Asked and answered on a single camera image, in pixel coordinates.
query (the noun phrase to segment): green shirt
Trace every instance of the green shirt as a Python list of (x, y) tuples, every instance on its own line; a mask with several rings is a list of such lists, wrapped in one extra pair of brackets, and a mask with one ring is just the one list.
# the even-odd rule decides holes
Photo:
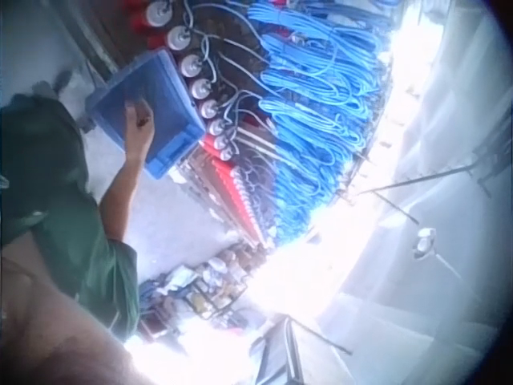
[(17, 95), (3, 108), (2, 246), (31, 230), (57, 287), (119, 339), (139, 320), (136, 253), (108, 240), (86, 190), (79, 130), (55, 100)]

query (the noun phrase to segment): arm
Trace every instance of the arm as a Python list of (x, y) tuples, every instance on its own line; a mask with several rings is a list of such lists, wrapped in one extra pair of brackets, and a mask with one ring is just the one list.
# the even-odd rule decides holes
[(146, 102), (128, 104), (126, 120), (125, 163), (99, 206), (105, 234), (114, 241), (123, 241), (127, 231), (131, 202), (155, 134), (153, 113)]

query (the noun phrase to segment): hand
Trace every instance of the hand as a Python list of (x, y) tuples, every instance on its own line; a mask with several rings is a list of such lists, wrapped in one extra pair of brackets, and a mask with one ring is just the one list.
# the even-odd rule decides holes
[(127, 163), (143, 166), (155, 135), (153, 111), (145, 100), (138, 103), (129, 102), (125, 107), (125, 116), (127, 121), (125, 132)]

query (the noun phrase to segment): wire bundle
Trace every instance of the wire bundle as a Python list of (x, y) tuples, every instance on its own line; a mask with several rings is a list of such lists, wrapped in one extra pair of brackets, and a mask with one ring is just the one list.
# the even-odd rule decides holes
[[(391, 7), (400, 0), (373, 2)], [(378, 55), (392, 23), (385, 15), (328, 1), (299, 1), (298, 10), (278, 8), (270, 1), (248, 6), (236, 0), (193, 9), (207, 6), (236, 15), (266, 53), (227, 41), (267, 65), (259, 75), (219, 53), (265, 91), (257, 95), (230, 84), (235, 94), (224, 105), (224, 118), (237, 126), (239, 114), (250, 112), (241, 102), (250, 97), (270, 116), (272, 128), (250, 113), (273, 134), (276, 157), (268, 160), (257, 153), (240, 163), (262, 227), (276, 227), (275, 244), (291, 242), (308, 231), (312, 211), (333, 199), (339, 177), (352, 166), (354, 153), (366, 146), (382, 90), (384, 68)], [(355, 21), (354, 26), (331, 22), (329, 15), (344, 16)], [(290, 35), (261, 34), (251, 22), (284, 27)]]

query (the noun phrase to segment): floor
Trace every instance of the floor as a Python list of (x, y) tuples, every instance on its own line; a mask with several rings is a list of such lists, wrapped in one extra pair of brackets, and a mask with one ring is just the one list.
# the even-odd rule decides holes
[[(77, 69), (63, 100), (74, 117), (94, 89), (85, 62), (44, 1), (2, 4), (2, 100), (30, 92), (39, 81), (53, 83), (59, 72)], [(91, 192), (100, 198), (123, 162), (123, 153), (100, 128), (85, 135)], [(236, 235), (213, 219), (170, 177), (143, 175), (127, 234), (139, 254), (139, 280), (152, 278), (184, 263), (197, 265), (236, 241)]]

